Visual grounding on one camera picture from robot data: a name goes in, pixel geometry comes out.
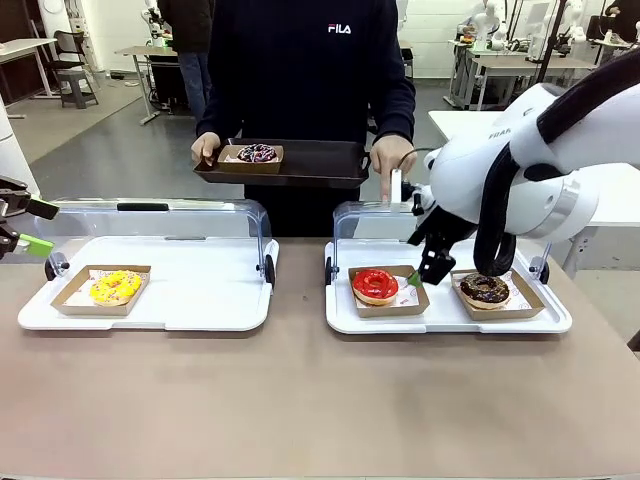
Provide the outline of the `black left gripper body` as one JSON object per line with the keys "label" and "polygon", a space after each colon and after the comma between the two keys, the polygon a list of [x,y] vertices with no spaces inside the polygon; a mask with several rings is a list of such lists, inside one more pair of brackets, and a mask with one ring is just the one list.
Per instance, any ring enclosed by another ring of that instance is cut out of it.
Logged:
{"label": "black left gripper body", "polygon": [[5,176],[0,176],[0,196],[2,199],[28,199],[27,184]]}

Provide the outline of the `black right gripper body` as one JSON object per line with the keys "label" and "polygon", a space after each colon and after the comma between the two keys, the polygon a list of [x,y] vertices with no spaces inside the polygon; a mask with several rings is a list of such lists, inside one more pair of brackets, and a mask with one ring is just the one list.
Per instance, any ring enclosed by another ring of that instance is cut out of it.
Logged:
{"label": "black right gripper body", "polygon": [[413,246],[424,244],[423,258],[446,258],[450,249],[476,232],[476,225],[443,210],[432,208],[423,215],[407,243]]}

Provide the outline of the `person's left hand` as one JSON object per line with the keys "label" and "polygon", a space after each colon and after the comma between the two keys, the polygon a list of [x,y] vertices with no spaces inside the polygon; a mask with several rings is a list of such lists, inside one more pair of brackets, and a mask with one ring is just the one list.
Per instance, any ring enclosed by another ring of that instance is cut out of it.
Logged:
{"label": "person's left hand", "polygon": [[417,160],[417,152],[410,141],[393,134],[374,142],[370,158],[374,171],[380,176],[381,200],[386,202],[390,196],[392,171],[399,169],[408,174]]}

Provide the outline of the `person's right hand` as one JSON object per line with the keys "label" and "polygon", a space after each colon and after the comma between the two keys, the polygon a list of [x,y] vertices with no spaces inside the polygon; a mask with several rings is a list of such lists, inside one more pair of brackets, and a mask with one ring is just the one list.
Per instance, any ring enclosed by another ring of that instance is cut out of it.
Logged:
{"label": "person's right hand", "polygon": [[214,132],[201,134],[191,145],[193,163],[199,165],[205,163],[211,167],[217,159],[217,151],[221,146],[219,136]]}

